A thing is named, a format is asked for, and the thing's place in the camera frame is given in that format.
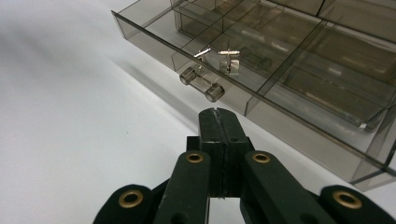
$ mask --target transparent drawer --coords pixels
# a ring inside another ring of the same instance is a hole
[[[340,2],[307,2],[140,0],[113,15],[181,85],[361,189],[393,181],[396,45],[324,20]]]

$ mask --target plastic drawer organizer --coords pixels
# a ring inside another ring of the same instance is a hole
[[[140,0],[125,39],[360,189],[394,180],[396,6]]]

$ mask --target white table surface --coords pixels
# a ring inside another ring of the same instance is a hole
[[[92,223],[116,189],[167,179],[209,103],[122,39],[130,0],[0,2],[0,223]],[[243,116],[307,189],[348,184]],[[365,192],[394,217],[396,184]],[[243,223],[211,200],[210,223]]]

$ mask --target white background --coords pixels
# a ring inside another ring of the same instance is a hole
[[[131,3],[0,2],[0,223],[92,223],[116,189],[172,174],[201,110],[228,108],[122,39],[110,10]],[[305,188],[346,185],[238,117]],[[394,190],[366,195],[395,216]],[[210,211],[211,223],[243,223],[237,200]]]

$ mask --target plastic storage cabinet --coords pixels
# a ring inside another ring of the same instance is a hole
[[[360,189],[394,180],[396,4],[140,0],[125,39]]]

